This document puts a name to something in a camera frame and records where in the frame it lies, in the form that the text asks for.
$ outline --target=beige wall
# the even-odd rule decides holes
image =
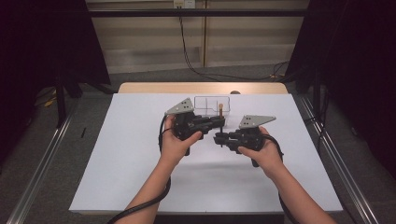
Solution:
[[[306,8],[308,0],[196,0],[208,8]],[[172,8],[173,1],[87,0],[94,8]],[[109,73],[187,67],[178,18],[93,18]],[[286,61],[302,18],[183,18],[195,67]]]

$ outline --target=table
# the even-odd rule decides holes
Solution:
[[[238,105],[233,107],[228,117],[225,132],[234,129],[244,112],[276,114],[276,122],[265,127],[281,145],[290,172],[326,211],[341,211],[341,204],[295,103],[284,85],[279,83],[122,84],[122,93],[115,94],[113,98],[70,210],[81,214],[117,213],[122,210],[140,189],[159,158],[158,146],[153,139],[157,138],[163,112],[185,97],[196,96],[198,92],[200,96],[212,96],[214,92],[221,95],[231,91],[244,94],[225,95],[230,97],[232,104]],[[127,92],[144,93],[124,94]],[[295,149],[296,144],[300,146],[298,150]],[[253,168],[250,159],[236,155],[228,148],[216,146],[210,135],[193,146],[190,156],[181,161],[172,178],[173,186],[160,204],[160,214],[282,212],[271,180],[264,177],[260,169]]]

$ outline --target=white table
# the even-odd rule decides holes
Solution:
[[[122,211],[160,157],[158,133],[163,113],[195,95],[209,94],[115,94],[70,210],[81,214]],[[290,172],[325,211],[342,210],[291,95],[226,96],[232,109],[224,132],[234,131],[245,114],[276,116],[264,126],[279,142]],[[172,188],[159,213],[282,212],[272,181],[249,158],[216,145],[213,135],[218,131],[193,145],[190,156],[173,172]]]

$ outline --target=black horizontal bar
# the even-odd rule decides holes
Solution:
[[[93,9],[91,17],[304,17],[306,9]]]

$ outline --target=wall outlet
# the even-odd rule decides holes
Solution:
[[[184,8],[184,0],[174,0],[174,8]]]
[[[184,8],[195,8],[195,0],[184,0]]]

